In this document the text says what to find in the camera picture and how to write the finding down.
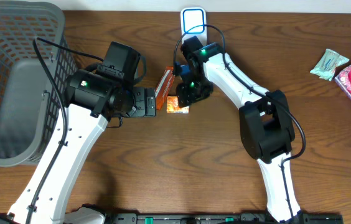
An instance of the wood grain surface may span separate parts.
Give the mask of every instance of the wood grain surface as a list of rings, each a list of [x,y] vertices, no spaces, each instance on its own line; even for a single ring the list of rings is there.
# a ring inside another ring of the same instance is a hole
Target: wood grain surface
[[[65,36],[75,50],[104,57],[118,41],[145,55],[142,86],[155,87],[172,64],[179,13],[67,11],[65,17]],[[351,101],[334,82],[309,73],[326,48],[351,59],[351,14],[208,13],[207,21],[224,31],[227,52],[241,70],[285,92],[305,130],[307,150],[291,166],[301,208],[340,213],[351,223]],[[214,30],[208,33],[210,42],[220,41]],[[81,67],[93,62],[75,59]],[[298,133],[292,145],[297,153]],[[0,168],[0,212],[9,210],[34,169]],[[141,213],[239,213],[264,210],[266,200],[258,164],[240,141],[238,110],[216,87],[190,114],[163,109],[156,118],[127,119],[122,128],[105,131],[67,210],[92,203]]]

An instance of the gray plastic basket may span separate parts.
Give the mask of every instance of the gray plastic basket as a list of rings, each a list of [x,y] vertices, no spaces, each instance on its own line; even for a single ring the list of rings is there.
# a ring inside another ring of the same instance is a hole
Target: gray plastic basket
[[[67,47],[64,25],[53,4],[0,1],[0,166],[38,162],[51,138],[59,104],[32,41],[41,37]],[[65,79],[77,69],[72,55],[38,45],[63,92]]]

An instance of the orange snack package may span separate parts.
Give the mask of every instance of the orange snack package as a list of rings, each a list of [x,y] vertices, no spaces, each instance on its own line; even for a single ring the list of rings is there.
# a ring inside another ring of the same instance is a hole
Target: orange snack package
[[[167,97],[167,113],[189,113],[189,106],[180,108],[178,105],[178,98],[176,96]]]
[[[157,87],[155,89],[156,109],[157,110],[162,109],[164,101],[166,100],[167,96],[169,95],[171,86],[173,85],[174,75],[173,75],[172,71],[173,71],[172,66],[166,67],[166,69],[164,70],[164,74],[163,74],[161,80],[159,81],[159,84],[157,84]]]

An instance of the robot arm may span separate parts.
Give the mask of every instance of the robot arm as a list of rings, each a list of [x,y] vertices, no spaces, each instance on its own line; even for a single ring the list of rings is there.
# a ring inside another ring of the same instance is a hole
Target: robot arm
[[[257,85],[238,67],[236,67],[228,54],[225,54],[225,58],[229,63],[230,68],[247,84],[253,86],[255,90],[264,95],[268,92],[267,89]],[[256,102],[261,99],[260,96],[251,93],[227,69],[225,69],[221,53],[210,57],[209,60],[204,63],[204,74],[207,80],[216,84],[216,86],[218,86],[227,95],[227,97],[232,100],[237,108],[241,108],[246,102]],[[290,153],[283,153],[273,158],[270,164],[266,164],[261,159],[257,159],[267,191],[267,209],[278,222],[291,218],[289,205],[286,201],[286,192],[280,168],[281,161],[290,156]],[[293,216],[295,216],[297,215],[297,212],[300,211],[300,206],[298,205],[296,197],[294,196],[290,172],[290,161],[285,162],[284,168],[292,212]]]
[[[118,55],[129,57],[121,60]],[[135,87],[136,80],[143,77],[135,78],[140,57],[131,47],[112,42],[103,63],[92,69],[96,73],[79,69],[67,78],[65,91],[59,96],[64,108],[58,113],[48,146],[21,196],[7,215],[0,214],[0,223],[104,223],[106,217],[91,209],[66,215],[65,211],[87,155],[111,118],[118,117],[121,126],[123,117],[156,115],[154,90]],[[66,113],[68,124],[64,142],[62,113]],[[62,148],[55,158],[59,144]]]
[[[197,38],[185,40],[181,51],[189,67],[181,68],[184,83],[177,87],[181,106],[187,106],[209,96],[212,83],[218,86],[239,109],[241,140],[248,154],[258,161],[267,191],[267,209],[276,221],[291,219],[300,207],[296,201],[291,179],[290,162],[284,163],[286,185],[288,187],[290,208],[286,196],[281,161],[290,157],[291,141],[294,131],[290,118],[276,105],[271,105],[259,95],[242,85],[226,68],[222,48],[214,43],[203,47]],[[271,95],[283,105],[288,105],[285,95],[278,91],[270,93],[249,79],[235,64],[230,56],[225,59],[232,71],[245,83],[263,95]],[[261,116],[271,114],[273,118],[262,122]]]

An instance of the mint candy package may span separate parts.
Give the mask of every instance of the mint candy package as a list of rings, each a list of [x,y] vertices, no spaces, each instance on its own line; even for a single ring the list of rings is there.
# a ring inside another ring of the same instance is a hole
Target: mint candy package
[[[349,62],[348,58],[341,56],[334,50],[326,49],[324,56],[322,56],[318,64],[310,71],[310,73],[318,75],[321,79],[332,81],[336,67],[347,62]]]

